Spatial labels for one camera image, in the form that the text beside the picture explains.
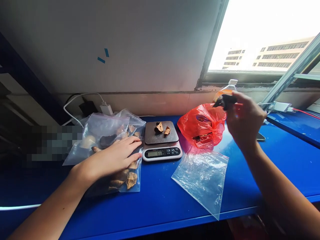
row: building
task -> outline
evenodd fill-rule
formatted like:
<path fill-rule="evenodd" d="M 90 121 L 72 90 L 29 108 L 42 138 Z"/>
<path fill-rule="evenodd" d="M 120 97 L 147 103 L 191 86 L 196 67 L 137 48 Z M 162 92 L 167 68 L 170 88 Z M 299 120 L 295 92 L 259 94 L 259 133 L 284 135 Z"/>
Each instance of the building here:
<path fill-rule="evenodd" d="M 287 71 L 314 38 L 315 36 L 264 46 L 257 53 L 251 69 Z"/>
<path fill-rule="evenodd" d="M 228 55 L 226 57 L 226 60 L 223 64 L 222 69 L 227 69 L 230 66 L 238 66 L 239 63 L 241 62 L 241 59 L 243 55 L 245 54 L 246 50 L 245 49 L 238 49 L 238 50 L 232 50 L 228 52 Z"/>
<path fill-rule="evenodd" d="M 230 49 L 222 69 L 287 71 L 314 37 L 274 43 L 255 49 Z"/>

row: plastic bottle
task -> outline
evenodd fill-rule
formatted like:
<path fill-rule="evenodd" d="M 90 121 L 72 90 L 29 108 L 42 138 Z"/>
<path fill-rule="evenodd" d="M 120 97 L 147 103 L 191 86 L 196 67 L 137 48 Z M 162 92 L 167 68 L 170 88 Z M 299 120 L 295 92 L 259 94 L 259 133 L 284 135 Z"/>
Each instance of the plastic bottle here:
<path fill-rule="evenodd" d="M 230 79 L 229 84 L 222 88 L 221 90 L 219 90 L 219 92 L 216 93 L 216 95 L 214 96 L 214 99 L 212 101 L 212 103 L 215 103 L 216 100 L 222 95 L 222 94 L 228 94 L 228 95 L 232 95 L 232 91 L 236 91 L 236 84 L 237 84 L 238 80 L 236 79 Z"/>

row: red wire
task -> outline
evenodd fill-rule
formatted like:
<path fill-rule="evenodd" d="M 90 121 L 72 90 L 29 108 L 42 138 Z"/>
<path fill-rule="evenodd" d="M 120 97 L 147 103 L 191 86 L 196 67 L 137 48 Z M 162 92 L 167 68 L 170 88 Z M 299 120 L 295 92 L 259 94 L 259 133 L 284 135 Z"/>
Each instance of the red wire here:
<path fill-rule="evenodd" d="M 314 118 L 317 118 L 317 119 L 319 119 L 319 120 L 320 120 L 320 118 L 319 118 L 319 117 L 313 116 L 313 115 L 312 115 L 312 114 L 310 114 L 310 113 L 307 113 L 307 112 L 301 111 L 301 110 L 296 109 L 296 108 L 294 108 L 293 110 L 298 111 L 298 112 L 303 112 L 303 113 L 305 113 L 305 114 L 307 114 L 307 115 L 309 115 L 309 116 L 311 116 L 311 117 L 314 117 Z"/>

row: black object in hand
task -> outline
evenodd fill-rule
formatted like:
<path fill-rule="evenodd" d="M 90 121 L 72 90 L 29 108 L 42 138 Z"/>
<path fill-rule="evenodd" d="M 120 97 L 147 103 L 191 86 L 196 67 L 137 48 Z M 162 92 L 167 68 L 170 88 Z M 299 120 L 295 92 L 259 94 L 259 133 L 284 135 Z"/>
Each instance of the black object in hand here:
<path fill-rule="evenodd" d="M 233 95 L 228 95 L 228 94 L 222 94 L 215 104 L 212 107 L 218 107 L 218 106 L 223 106 L 223 110 L 227 111 L 228 110 L 228 105 L 229 104 L 235 104 L 237 102 L 237 98 Z"/>

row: sky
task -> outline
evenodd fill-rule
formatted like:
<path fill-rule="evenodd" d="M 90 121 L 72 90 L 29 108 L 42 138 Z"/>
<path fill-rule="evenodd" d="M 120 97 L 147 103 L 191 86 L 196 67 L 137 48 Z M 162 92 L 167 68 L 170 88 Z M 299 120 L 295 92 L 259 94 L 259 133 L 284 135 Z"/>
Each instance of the sky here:
<path fill-rule="evenodd" d="M 316 36 L 319 9 L 320 0 L 229 0 L 209 70 L 222 68 L 230 48 L 258 52 L 264 45 Z"/>

